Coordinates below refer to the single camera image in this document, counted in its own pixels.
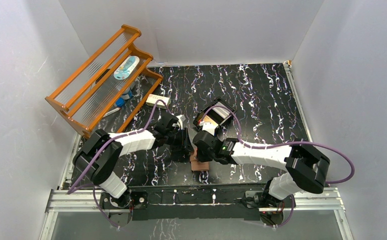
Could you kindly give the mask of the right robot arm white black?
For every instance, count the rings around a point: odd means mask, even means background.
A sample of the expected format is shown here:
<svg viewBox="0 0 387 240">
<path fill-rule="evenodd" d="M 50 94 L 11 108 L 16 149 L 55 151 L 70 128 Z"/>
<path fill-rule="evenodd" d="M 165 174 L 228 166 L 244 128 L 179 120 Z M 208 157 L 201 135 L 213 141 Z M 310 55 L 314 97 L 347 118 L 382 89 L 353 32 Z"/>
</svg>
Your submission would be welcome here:
<svg viewBox="0 0 387 240">
<path fill-rule="evenodd" d="M 262 193 L 264 203 L 276 207 L 289 195 L 300 191 L 321 194 L 324 191 L 330 160 L 309 142 L 275 146 L 240 142 L 235 138 L 219 140 L 207 131 L 193 138 L 200 162 L 222 165 L 261 165 L 285 173 L 269 180 Z"/>
</svg>

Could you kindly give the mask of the black card tray box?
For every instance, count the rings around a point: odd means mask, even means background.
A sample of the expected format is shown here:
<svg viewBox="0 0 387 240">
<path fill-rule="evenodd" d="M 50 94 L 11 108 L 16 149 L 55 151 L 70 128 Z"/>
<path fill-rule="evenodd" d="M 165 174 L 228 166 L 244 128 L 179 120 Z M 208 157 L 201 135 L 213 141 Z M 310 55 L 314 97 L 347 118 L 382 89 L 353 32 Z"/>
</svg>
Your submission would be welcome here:
<svg viewBox="0 0 387 240">
<path fill-rule="evenodd" d="M 231 114 L 230 117 L 228 117 L 226 119 L 223 119 L 216 112 L 214 112 L 213 108 L 214 108 L 214 106 L 216 105 L 217 102 L 223 103 L 227 107 L 226 109 L 228 111 L 232 111 L 234 114 L 237 112 L 236 108 L 233 105 L 229 104 L 227 101 L 225 101 L 221 97 L 217 97 L 213 101 L 211 101 L 210 103 L 207 103 L 203 107 L 203 109 L 201 109 L 197 113 L 196 117 L 192 121 L 192 123 L 194 125 L 194 129 L 197 132 L 199 132 L 201 130 L 201 127 L 200 127 L 199 124 L 200 124 L 202 119 L 205 122 L 212 122 L 212 123 L 218 125 L 218 128 L 217 128 L 216 133 L 215 133 L 216 136 L 218 135 L 219 131 L 223 127 L 226 127 L 234 119 L 232 114 Z"/>
</svg>

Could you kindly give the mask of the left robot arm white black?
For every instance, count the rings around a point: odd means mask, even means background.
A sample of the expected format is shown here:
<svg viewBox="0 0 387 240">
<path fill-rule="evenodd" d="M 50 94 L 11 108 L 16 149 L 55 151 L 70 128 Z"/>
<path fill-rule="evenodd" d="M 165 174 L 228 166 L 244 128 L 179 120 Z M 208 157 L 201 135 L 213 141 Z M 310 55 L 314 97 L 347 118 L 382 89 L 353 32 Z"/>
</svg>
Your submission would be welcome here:
<svg viewBox="0 0 387 240">
<path fill-rule="evenodd" d="M 183 126 L 183 115 L 165 112 L 157 122 L 147 128 L 125 133 L 107 133 L 96 130 L 76 153 L 72 162 L 76 169 L 95 186 L 101 187 L 111 196 L 118 208 L 131 202 L 131 190 L 114 172 L 119 158 L 138 151 L 147 151 L 168 145 L 179 155 L 194 152 L 188 129 Z"/>
</svg>

